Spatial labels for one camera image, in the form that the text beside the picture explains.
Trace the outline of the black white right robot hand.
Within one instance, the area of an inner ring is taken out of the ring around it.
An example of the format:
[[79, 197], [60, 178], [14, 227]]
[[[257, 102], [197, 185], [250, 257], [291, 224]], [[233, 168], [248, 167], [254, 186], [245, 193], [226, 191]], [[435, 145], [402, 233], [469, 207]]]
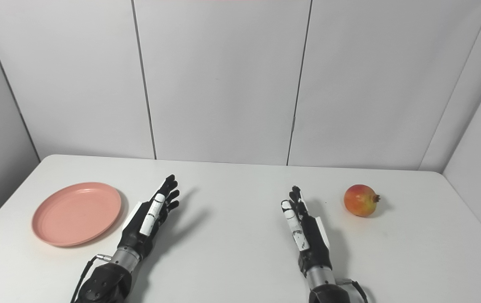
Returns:
[[313, 268], [332, 270], [328, 240], [318, 220], [310, 215], [298, 186], [292, 186], [289, 199], [281, 201], [281, 210], [299, 251], [298, 265], [303, 276], [307, 278]]

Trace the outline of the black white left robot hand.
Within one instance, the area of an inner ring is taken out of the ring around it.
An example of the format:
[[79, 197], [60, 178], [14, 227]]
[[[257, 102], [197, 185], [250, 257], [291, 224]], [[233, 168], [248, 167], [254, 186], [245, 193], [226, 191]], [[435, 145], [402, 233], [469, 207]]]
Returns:
[[141, 260], [150, 255], [153, 240], [169, 213], [179, 206], [178, 182], [175, 175], [169, 175], [149, 201], [140, 202], [123, 224], [118, 249], [129, 248]]

